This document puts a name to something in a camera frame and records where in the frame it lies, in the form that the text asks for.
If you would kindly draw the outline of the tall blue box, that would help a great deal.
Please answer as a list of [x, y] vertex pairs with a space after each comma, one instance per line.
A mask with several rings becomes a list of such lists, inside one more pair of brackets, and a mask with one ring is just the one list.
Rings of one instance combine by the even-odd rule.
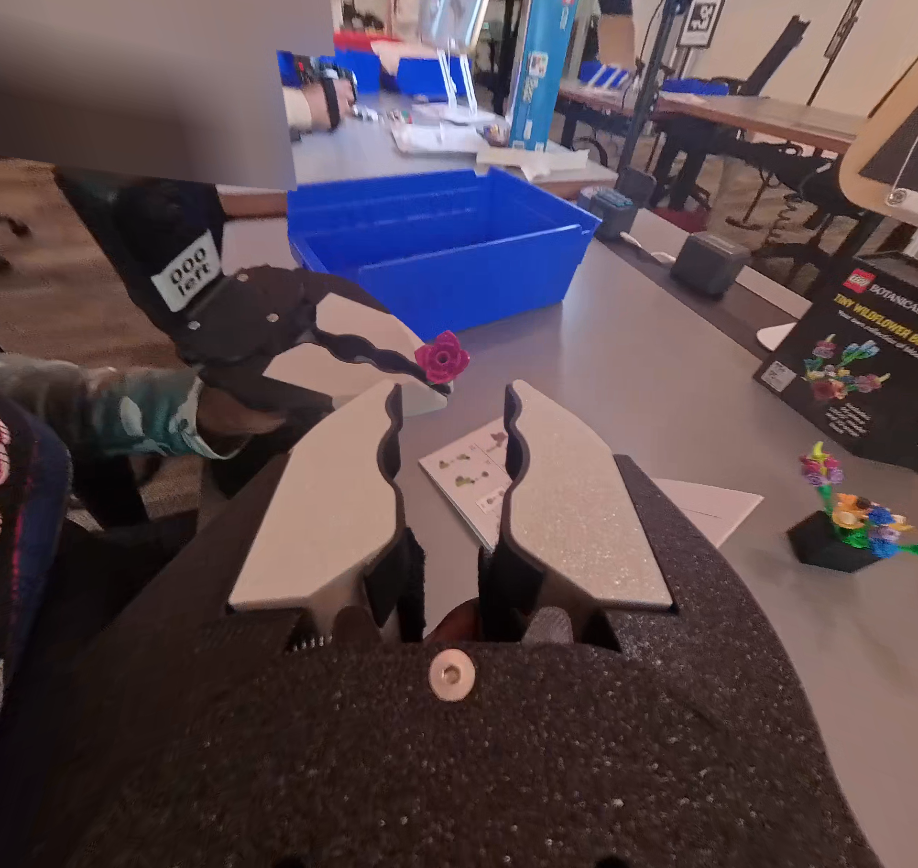
[[545, 151], [579, 0], [528, 0], [512, 82], [509, 147]]

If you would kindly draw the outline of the magenta lego flower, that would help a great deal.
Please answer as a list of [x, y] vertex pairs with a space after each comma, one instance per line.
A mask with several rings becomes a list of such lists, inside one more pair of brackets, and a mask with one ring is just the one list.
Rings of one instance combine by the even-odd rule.
[[431, 385], [451, 383], [470, 364], [470, 354], [452, 331], [444, 331], [415, 351], [415, 363]]

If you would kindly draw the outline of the white paper sheets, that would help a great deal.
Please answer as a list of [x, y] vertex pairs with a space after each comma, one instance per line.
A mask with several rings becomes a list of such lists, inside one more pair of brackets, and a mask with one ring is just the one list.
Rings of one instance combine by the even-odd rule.
[[509, 143], [505, 123], [493, 115], [473, 116], [465, 110], [433, 105], [390, 110], [387, 121], [396, 149], [403, 155], [470, 156], [478, 166], [510, 168], [530, 182], [582, 172], [590, 163], [588, 151], [515, 148]]

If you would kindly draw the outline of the lego flower bouquet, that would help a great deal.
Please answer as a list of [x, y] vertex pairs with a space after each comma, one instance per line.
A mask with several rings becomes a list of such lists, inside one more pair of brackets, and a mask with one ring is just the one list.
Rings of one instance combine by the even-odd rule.
[[853, 575], [898, 555], [917, 556], [916, 528], [889, 507], [839, 491], [843, 467], [821, 441], [798, 459], [799, 471], [819, 496], [820, 510], [786, 532], [798, 563]]

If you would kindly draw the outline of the black light stand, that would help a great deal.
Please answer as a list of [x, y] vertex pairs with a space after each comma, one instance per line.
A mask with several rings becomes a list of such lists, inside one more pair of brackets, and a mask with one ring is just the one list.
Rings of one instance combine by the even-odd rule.
[[623, 194], [625, 174], [630, 169], [638, 140], [652, 116], [660, 93], [661, 72], [667, 45], [674, 29], [677, 16], [686, 0], [662, 0], [659, 9], [657, 31], [649, 57], [645, 61], [640, 84], [634, 97], [633, 111], [629, 118], [617, 167], [615, 189]]

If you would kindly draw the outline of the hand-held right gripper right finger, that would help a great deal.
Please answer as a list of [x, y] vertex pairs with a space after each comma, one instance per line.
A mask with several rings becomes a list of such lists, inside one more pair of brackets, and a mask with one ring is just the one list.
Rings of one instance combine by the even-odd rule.
[[612, 448], [524, 380], [507, 385], [506, 469], [486, 603], [520, 623], [541, 608], [585, 629], [607, 611], [668, 614], [675, 600]]

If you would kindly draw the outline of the black lego set box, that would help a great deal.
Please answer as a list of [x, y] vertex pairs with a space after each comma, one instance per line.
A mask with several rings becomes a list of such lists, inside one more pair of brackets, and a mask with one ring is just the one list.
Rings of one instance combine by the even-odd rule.
[[849, 453], [915, 472], [916, 259], [843, 260], [754, 380]]

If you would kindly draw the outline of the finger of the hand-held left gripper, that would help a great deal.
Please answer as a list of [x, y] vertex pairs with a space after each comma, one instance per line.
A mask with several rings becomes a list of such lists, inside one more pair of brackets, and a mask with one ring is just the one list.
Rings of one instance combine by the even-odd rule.
[[336, 293], [316, 306], [316, 355], [310, 369], [323, 371], [420, 371], [422, 341], [396, 316]]
[[327, 395], [335, 410], [380, 382], [401, 386], [404, 417], [440, 411], [447, 406], [450, 397], [449, 384], [445, 393], [438, 392], [430, 384], [407, 373], [384, 371], [369, 362], [344, 361], [324, 347], [293, 347], [275, 356], [264, 376]]

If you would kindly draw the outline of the square wall tag sign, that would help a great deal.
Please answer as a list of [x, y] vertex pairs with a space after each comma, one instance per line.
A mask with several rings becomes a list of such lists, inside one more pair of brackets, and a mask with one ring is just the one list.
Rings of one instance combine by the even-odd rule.
[[711, 46], [726, 0], [690, 0], [678, 36], [680, 49]]

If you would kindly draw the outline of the wooden side desk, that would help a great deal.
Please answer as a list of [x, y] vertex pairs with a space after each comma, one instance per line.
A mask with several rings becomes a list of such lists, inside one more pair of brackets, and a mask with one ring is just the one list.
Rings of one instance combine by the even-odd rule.
[[[559, 99], [610, 116], [631, 117], [636, 92], [605, 91], [573, 81], [561, 83]], [[692, 117], [775, 140], [842, 154], [866, 125], [866, 117], [840, 114], [771, 98], [661, 94], [652, 118]]]

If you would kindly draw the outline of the large blue plastic bin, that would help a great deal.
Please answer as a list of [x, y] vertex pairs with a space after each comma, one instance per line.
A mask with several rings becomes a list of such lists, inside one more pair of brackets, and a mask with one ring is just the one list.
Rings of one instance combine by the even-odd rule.
[[425, 340], [560, 303], [601, 223], [500, 170], [307, 184], [286, 206], [304, 268], [356, 283]]

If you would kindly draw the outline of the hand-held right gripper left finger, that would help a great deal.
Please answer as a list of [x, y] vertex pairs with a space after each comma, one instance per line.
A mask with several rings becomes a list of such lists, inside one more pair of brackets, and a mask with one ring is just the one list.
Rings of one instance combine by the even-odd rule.
[[396, 545], [402, 388], [382, 381], [334, 410], [289, 451], [229, 594], [237, 613], [298, 608], [321, 635], [367, 602], [363, 576]]

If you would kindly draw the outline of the dark grey cube device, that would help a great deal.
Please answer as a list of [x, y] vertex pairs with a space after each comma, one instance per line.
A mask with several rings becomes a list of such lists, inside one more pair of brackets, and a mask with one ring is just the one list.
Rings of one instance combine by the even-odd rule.
[[671, 278], [680, 286], [708, 299], [722, 298], [752, 258], [749, 247], [708, 232], [685, 239], [670, 267]]

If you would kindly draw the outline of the person's left hand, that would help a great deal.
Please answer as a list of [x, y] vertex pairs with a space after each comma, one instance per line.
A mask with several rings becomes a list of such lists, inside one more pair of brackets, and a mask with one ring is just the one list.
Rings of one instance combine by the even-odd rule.
[[231, 394], [204, 384], [197, 401], [197, 431], [209, 445], [268, 435], [287, 423], [283, 414], [252, 409]]

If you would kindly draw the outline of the person's right hand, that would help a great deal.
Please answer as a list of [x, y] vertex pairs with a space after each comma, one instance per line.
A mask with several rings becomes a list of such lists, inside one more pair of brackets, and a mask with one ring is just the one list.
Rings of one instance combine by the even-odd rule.
[[428, 644], [462, 644], [480, 640], [478, 599], [471, 599], [454, 608], [425, 638]]

